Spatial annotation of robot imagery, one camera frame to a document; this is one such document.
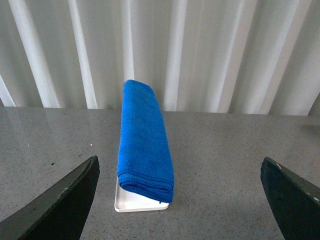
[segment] towel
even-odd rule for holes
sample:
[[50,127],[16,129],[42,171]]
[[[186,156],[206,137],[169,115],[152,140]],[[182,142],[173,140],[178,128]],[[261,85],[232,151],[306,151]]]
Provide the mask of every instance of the towel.
[[159,202],[174,197],[174,168],[154,91],[128,80],[123,87],[117,174],[120,186]]

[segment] curtain fold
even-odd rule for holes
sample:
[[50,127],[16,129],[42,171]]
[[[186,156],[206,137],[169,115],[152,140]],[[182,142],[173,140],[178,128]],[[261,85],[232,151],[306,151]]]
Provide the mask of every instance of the curtain fold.
[[0,105],[320,114],[320,1],[0,0]]

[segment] table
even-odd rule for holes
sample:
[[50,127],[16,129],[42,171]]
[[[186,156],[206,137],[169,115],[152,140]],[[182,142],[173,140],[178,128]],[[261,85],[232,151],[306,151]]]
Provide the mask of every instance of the table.
[[119,110],[0,107],[0,221],[91,156],[100,177],[81,239],[283,240],[265,196],[268,156],[320,186],[320,118],[164,112],[175,174],[167,210],[114,209]]

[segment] microfiber towel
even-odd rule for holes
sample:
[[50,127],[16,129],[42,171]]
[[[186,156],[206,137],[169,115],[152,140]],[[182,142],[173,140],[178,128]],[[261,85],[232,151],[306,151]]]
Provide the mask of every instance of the microfiber towel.
[[151,87],[135,80],[123,87],[117,174],[124,190],[173,200],[174,168],[159,104]]

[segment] tray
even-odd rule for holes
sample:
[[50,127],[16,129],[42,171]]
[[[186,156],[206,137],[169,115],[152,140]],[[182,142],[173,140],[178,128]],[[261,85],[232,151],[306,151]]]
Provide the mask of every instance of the tray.
[[169,203],[147,198],[145,196],[124,190],[116,178],[114,209],[119,213],[142,212],[167,209]]

